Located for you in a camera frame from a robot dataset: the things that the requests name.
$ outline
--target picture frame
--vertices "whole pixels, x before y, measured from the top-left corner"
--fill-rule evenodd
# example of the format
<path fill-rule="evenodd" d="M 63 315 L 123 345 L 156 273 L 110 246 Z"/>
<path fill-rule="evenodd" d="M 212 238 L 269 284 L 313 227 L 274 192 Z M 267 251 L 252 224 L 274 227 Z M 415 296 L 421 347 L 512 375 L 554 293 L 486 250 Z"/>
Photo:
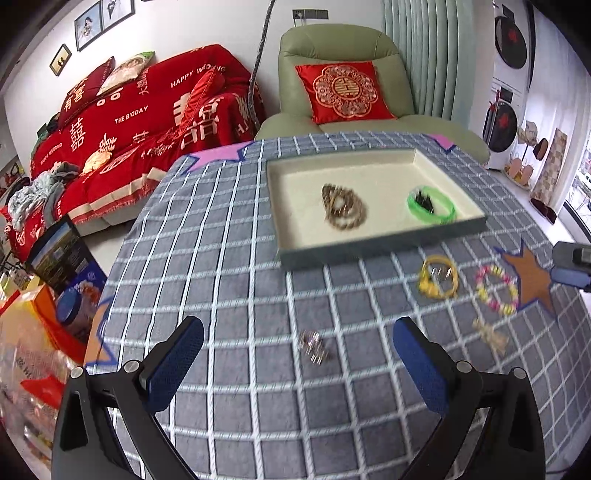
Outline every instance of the picture frame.
<path fill-rule="evenodd" d="M 104 31 L 110 30 L 134 14 L 134 0 L 100 0 L 100 16 Z"/>
<path fill-rule="evenodd" d="M 74 20 L 74 36 L 76 37 L 76 49 L 82 51 L 103 32 L 103 21 L 100 14 L 100 0 L 92 5 L 86 12 Z"/>
<path fill-rule="evenodd" d="M 66 66 L 66 63 L 68 63 L 68 60 L 70 60 L 71 56 L 72 52 L 68 46 L 63 43 L 60 49 L 57 51 L 56 56 L 53 57 L 53 60 L 49 64 L 49 68 L 56 77 L 60 76 L 61 71 Z"/>

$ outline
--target washing machine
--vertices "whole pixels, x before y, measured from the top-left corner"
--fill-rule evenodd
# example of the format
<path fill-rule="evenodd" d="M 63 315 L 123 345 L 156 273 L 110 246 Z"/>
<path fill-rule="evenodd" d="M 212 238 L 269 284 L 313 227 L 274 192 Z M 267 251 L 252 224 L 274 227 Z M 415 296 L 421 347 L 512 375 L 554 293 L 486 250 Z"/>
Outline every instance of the washing machine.
<path fill-rule="evenodd" d="M 527 93 L 530 77 L 530 26 L 523 0 L 496 0 L 493 77 L 517 95 Z"/>

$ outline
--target table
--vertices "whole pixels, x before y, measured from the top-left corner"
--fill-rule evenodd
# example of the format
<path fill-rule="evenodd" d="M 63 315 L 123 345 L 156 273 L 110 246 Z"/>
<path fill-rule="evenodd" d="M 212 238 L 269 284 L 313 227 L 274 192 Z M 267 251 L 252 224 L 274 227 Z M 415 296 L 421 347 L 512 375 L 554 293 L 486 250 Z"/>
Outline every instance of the table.
<path fill-rule="evenodd" d="M 303 272 L 282 272 L 268 202 L 270 158 L 375 148 L 419 148 L 489 215 L 489 230 L 412 251 Z M 113 371 L 141 359 L 192 314 L 206 342 L 171 406 L 157 415 L 201 479 L 399 477 L 433 431 L 390 340 L 393 323 L 412 317 L 454 360 L 477 369 L 525 368 L 540 408 L 546 456 L 553 461 L 590 411 L 591 323 L 579 293 L 552 286 L 558 321 L 539 303 L 500 317 L 476 299 L 480 265 L 507 268 L 495 251 L 521 239 L 551 265 L 550 241 L 497 179 L 457 147 L 445 153 L 420 134 L 355 132 L 264 140 L 241 163 L 217 162 L 186 175 L 172 166 L 131 229 L 113 265 L 101 328 Z M 427 255 L 459 267 L 456 298 L 434 301 L 417 291 Z M 502 287 L 493 285 L 501 292 Z M 509 336 L 493 353 L 473 330 L 481 316 Z M 303 329 L 320 331 L 333 359 L 314 366 L 297 348 Z M 456 463 L 461 472 L 484 416 Z M 134 469 L 144 464 L 115 416 Z"/>

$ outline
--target red pillow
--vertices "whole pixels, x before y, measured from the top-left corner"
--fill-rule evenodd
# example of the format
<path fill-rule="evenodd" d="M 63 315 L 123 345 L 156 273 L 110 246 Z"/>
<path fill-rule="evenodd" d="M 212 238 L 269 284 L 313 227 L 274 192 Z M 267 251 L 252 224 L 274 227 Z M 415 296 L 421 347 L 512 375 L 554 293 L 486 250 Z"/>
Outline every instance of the red pillow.
<path fill-rule="evenodd" d="M 197 116 L 197 111 L 216 93 L 223 89 L 225 79 L 223 74 L 216 70 L 208 70 L 195 84 L 193 91 L 187 101 L 183 118 L 179 125 L 178 131 L 185 133 L 187 128 L 190 128 L 193 118 Z"/>
<path fill-rule="evenodd" d="M 383 120 L 391 114 L 370 61 L 295 67 L 312 104 L 315 124 L 347 120 Z"/>
<path fill-rule="evenodd" d="M 63 130 L 77 114 L 96 99 L 96 94 L 99 93 L 100 87 L 111 74 L 114 66 L 115 58 L 111 57 L 68 92 L 57 121 L 60 130 Z"/>

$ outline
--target white wall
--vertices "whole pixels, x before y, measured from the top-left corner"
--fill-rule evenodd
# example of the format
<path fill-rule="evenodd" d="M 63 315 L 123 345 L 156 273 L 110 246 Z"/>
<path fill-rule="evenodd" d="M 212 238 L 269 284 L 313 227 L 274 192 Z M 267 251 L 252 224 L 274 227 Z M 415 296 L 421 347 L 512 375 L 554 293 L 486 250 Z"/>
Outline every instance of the white wall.
<path fill-rule="evenodd" d="M 219 43 L 252 69 L 268 6 L 261 0 L 135 0 L 134 16 L 76 52 L 74 20 L 95 2 L 73 0 L 69 5 L 72 10 L 28 58 L 21 59 L 19 72 L 6 88 L 8 125 L 23 166 L 27 164 L 25 168 L 39 127 L 59 111 L 67 91 L 111 55 L 119 64 L 136 53 L 155 50 L 157 59 L 164 60 L 198 46 Z M 326 8 L 330 22 L 382 29 L 382 0 L 278 1 L 257 77 L 268 113 L 279 110 L 277 55 L 281 35 L 294 25 L 293 8 Z M 62 74 L 55 77 L 49 64 L 62 43 L 73 55 Z"/>
<path fill-rule="evenodd" d="M 0 105 L 0 145 L 0 170 L 2 170 L 17 154 L 2 105 Z"/>
<path fill-rule="evenodd" d="M 495 67 L 495 11 L 492 0 L 473 0 L 476 32 L 476 78 L 469 128 L 479 137 L 486 121 Z"/>

